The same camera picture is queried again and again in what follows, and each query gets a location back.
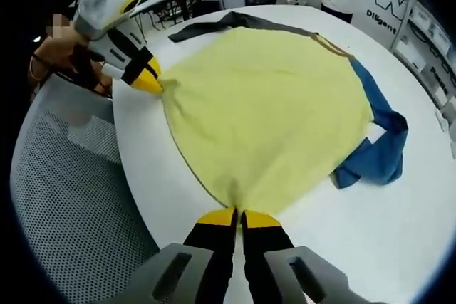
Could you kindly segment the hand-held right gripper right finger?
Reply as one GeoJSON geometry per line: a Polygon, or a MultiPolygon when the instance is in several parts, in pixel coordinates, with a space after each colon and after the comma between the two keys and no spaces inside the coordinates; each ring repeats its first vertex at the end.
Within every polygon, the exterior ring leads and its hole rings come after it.
{"type": "Polygon", "coordinates": [[[255,303],[359,303],[347,275],[305,246],[295,247],[278,220],[244,211],[244,272],[255,303]]]}

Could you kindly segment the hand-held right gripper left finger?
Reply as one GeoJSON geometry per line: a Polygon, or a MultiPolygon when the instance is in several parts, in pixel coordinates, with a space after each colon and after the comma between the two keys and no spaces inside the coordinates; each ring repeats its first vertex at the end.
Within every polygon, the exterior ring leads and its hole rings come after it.
{"type": "Polygon", "coordinates": [[[162,248],[146,264],[149,303],[223,303],[233,272],[238,211],[200,217],[183,243],[162,248]]]}

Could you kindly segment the person's left hand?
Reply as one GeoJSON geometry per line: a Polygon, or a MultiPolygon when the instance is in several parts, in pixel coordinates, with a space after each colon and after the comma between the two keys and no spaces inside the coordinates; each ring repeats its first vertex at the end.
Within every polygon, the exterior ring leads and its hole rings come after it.
{"type": "Polygon", "coordinates": [[[102,72],[102,63],[87,49],[88,42],[71,27],[49,35],[34,51],[28,65],[32,88],[44,83],[52,73],[60,72],[71,82],[104,97],[112,93],[112,78],[102,72]]]}

